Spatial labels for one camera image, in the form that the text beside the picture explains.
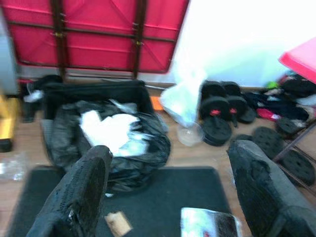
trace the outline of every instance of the yellow object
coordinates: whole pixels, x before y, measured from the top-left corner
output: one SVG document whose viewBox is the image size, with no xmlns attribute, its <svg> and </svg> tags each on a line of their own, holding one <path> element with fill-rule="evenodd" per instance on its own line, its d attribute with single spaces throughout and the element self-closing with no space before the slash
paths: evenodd
<svg viewBox="0 0 316 237">
<path fill-rule="evenodd" d="M 12 148 L 18 105 L 17 98 L 6 99 L 0 94 L 0 152 L 8 152 Z"/>
</svg>

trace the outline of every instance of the weight plate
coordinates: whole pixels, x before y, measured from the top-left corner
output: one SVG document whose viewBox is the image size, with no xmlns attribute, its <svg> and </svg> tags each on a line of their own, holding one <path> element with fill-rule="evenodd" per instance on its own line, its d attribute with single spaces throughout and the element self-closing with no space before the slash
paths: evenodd
<svg viewBox="0 0 316 237">
<path fill-rule="evenodd" d="M 244 98 L 240 97 L 240 96 L 228 96 L 226 97 L 228 103 L 229 103 L 229 107 L 230 110 L 234 110 L 235 111 L 235 116 L 236 118 L 239 118 L 240 116 L 242 116 L 246 110 L 247 110 L 247 102 L 245 101 Z"/>
<path fill-rule="evenodd" d="M 226 96 L 226 91 L 217 81 L 205 81 L 201 89 L 201 101 L 204 101 L 211 96 Z"/>
<path fill-rule="evenodd" d="M 219 114 L 217 116 L 222 119 L 228 119 L 230 117 L 229 103 L 223 97 L 213 96 L 201 103 L 199 114 L 202 119 L 212 116 L 212 111 L 218 111 Z"/>
<path fill-rule="evenodd" d="M 252 134 L 252 141 L 257 144 L 260 149 L 273 159 L 283 149 L 282 137 L 274 130 L 267 127 L 258 127 Z"/>
<path fill-rule="evenodd" d="M 299 152 L 289 151 L 279 163 L 287 169 L 293 176 L 297 177 L 306 185 L 312 185 L 315 182 L 315 169 L 312 163 Z M 300 186 L 298 182 L 288 177 L 295 185 Z"/>
<path fill-rule="evenodd" d="M 256 117 L 257 113 L 248 106 L 246 112 L 238 118 L 238 122 L 249 124 L 254 122 Z"/>
<path fill-rule="evenodd" d="M 237 140 L 246 140 L 246 141 L 252 141 L 252 136 L 246 135 L 246 134 L 238 134 L 235 137 L 231 139 L 231 143 L 237 141 Z"/>
<path fill-rule="evenodd" d="M 276 121 L 276 130 L 285 136 L 292 136 L 301 130 L 301 128 L 296 126 L 295 123 L 288 118 L 280 118 Z"/>
<path fill-rule="evenodd" d="M 212 145 L 223 145 L 232 135 L 230 125 L 220 118 L 206 118 L 202 124 L 202 129 L 205 133 L 204 141 L 208 144 L 212 143 Z"/>
<path fill-rule="evenodd" d="M 240 96 L 241 91 L 240 87 L 236 82 L 233 81 L 223 81 L 221 85 L 224 87 L 226 94 Z"/>
<path fill-rule="evenodd" d="M 226 142 L 226 141 L 225 141 L 225 142 L 222 142 L 222 143 L 216 143 L 216 142 L 214 142 L 214 141 L 212 141 L 212 140 L 209 140 L 207 137 L 204 137 L 203 141 L 204 141 L 206 144 L 209 144 L 209 145 L 214 146 L 214 147 L 220 147 L 220 146 L 224 145 L 225 142 Z"/>
</svg>

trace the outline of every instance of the white wall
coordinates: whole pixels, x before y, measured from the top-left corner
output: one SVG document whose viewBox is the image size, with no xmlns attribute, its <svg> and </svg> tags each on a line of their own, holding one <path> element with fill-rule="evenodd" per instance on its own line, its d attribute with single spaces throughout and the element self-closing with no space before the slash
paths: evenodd
<svg viewBox="0 0 316 237">
<path fill-rule="evenodd" d="M 264 86 L 287 70 L 278 58 L 316 36 L 314 0 L 191 0 L 174 62 L 203 68 L 213 80 Z M 166 75 L 140 79 L 175 82 Z"/>
</svg>

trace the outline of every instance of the plastic bag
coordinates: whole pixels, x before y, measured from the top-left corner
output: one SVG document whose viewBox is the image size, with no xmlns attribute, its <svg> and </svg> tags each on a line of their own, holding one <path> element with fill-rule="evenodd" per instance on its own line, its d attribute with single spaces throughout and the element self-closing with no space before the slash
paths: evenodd
<svg viewBox="0 0 316 237">
<path fill-rule="evenodd" d="M 178 71 L 178 77 L 185 77 L 179 67 Z M 199 88 L 205 79 L 204 70 L 189 72 L 186 79 L 161 94 L 160 103 L 164 110 L 184 127 L 193 126 L 198 118 Z"/>
<path fill-rule="evenodd" d="M 21 181 L 27 169 L 27 157 L 25 153 L 4 158 L 0 162 L 0 180 Z"/>
</svg>

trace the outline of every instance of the orange item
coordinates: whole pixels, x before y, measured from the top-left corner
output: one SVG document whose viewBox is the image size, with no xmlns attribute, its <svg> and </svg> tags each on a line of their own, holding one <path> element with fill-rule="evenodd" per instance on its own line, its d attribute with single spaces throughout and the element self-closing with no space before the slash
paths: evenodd
<svg viewBox="0 0 316 237">
<path fill-rule="evenodd" d="M 152 101 L 154 110 L 163 110 L 158 96 L 151 96 L 150 100 Z"/>
</svg>

